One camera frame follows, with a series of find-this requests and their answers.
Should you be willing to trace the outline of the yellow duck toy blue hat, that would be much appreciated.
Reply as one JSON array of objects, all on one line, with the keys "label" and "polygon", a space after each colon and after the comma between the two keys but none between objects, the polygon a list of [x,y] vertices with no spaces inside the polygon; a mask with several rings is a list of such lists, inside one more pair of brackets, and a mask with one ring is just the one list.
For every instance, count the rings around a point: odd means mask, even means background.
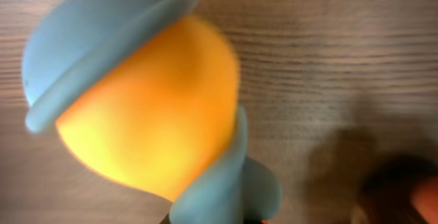
[{"label": "yellow duck toy blue hat", "polygon": [[265,223],[281,185],[247,154],[240,63],[197,0],[65,0],[32,32],[29,131],[56,129],[114,182],[171,202],[165,223]]}]

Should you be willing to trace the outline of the brown plush capybara toy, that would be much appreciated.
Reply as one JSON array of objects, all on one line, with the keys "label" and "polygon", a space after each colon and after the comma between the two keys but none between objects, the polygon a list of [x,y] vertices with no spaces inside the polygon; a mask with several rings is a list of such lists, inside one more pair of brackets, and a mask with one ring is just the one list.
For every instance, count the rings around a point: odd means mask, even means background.
[{"label": "brown plush capybara toy", "polygon": [[414,155],[383,163],[364,181],[351,224],[437,224],[437,164]]}]

